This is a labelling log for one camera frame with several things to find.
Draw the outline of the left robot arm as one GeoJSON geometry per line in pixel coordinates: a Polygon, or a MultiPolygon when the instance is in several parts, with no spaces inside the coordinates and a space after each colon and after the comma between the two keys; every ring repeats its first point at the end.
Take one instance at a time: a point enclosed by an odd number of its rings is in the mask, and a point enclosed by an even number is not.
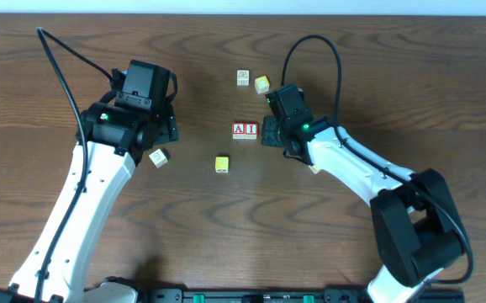
{"type": "Polygon", "coordinates": [[[178,138],[174,73],[133,60],[81,114],[71,166],[49,220],[0,302],[146,302],[136,283],[110,277],[86,290],[87,270],[110,210],[144,152],[178,138]]]}

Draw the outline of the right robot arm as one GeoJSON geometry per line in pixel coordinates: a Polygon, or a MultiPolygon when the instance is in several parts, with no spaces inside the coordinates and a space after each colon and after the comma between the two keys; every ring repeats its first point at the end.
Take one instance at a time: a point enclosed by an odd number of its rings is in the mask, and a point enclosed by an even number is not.
{"type": "Polygon", "coordinates": [[[267,93],[273,130],[267,144],[286,158],[328,172],[371,209],[383,267],[368,287],[374,302],[414,302],[462,255],[468,238],[445,179],[435,170],[400,167],[350,137],[333,121],[317,120],[302,89],[290,84],[267,93]]]}

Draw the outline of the red letter A block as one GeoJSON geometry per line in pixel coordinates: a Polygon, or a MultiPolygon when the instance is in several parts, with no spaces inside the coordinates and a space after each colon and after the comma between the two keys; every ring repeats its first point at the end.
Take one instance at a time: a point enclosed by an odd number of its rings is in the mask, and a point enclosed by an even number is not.
{"type": "Polygon", "coordinates": [[[234,140],[242,140],[246,138],[245,123],[233,123],[232,124],[232,138],[234,140]]]}

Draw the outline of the red letter I block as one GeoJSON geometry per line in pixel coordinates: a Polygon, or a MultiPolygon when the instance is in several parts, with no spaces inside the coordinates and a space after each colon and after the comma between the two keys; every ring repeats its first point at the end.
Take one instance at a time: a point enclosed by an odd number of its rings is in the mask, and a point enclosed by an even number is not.
{"type": "Polygon", "coordinates": [[[255,140],[258,136],[257,123],[245,123],[245,138],[248,140],[255,140]]]}

